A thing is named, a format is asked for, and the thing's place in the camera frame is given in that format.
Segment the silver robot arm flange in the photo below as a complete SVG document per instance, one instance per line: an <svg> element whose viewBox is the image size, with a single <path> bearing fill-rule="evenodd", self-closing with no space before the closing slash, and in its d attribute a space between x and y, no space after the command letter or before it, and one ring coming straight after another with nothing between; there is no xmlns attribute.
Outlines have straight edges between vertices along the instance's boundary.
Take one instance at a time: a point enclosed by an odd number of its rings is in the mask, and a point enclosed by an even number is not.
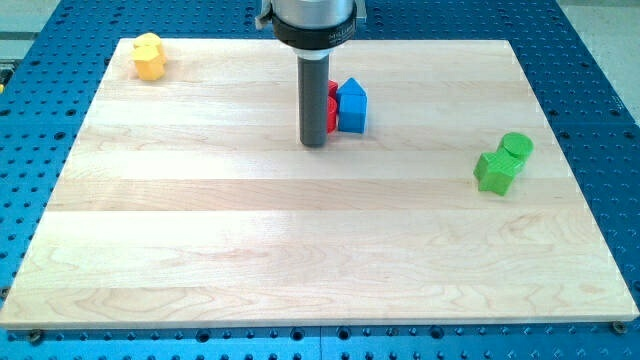
<svg viewBox="0 0 640 360"><path fill-rule="evenodd" d="M255 26L271 25L274 36L294 49L320 51L350 40L357 15L355 0L264 0Z"/></svg>

